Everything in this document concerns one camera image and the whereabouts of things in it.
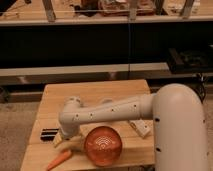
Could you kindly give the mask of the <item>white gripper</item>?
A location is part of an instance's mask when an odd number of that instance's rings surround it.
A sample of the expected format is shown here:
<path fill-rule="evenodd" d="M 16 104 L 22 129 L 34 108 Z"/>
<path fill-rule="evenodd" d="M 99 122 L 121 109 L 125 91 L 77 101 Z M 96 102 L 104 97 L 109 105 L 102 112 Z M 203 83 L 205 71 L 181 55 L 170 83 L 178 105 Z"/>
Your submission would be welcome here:
<path fill-rule="evenodd" d="M 83 133 L 79 132 L 80 126 L 79 125 L 74 125 L 74 126 L 62 126 L 60 128 L 60 134 L 56 134 L 54 139 L 53 139 L 53 147 L 56 148 L 58 145 L 60 145 L 64 139 L 70 139 L 74 136 L 84 138 Z"/>

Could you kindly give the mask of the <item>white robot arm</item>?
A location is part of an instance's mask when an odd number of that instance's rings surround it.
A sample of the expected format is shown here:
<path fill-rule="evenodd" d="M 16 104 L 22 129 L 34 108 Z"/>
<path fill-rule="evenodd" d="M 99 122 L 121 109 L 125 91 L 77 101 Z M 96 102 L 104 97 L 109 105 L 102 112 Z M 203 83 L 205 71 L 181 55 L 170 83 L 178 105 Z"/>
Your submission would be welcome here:
<path fill-rule="evenodd" d="M 53 143 L 76 136 L 82 124 L 137 119 L 153 121 L 155 171 L 209 171 L 202 102 L 183 84 L 92 107 L 72 97 L 59 113 L 60 127 Z"/>

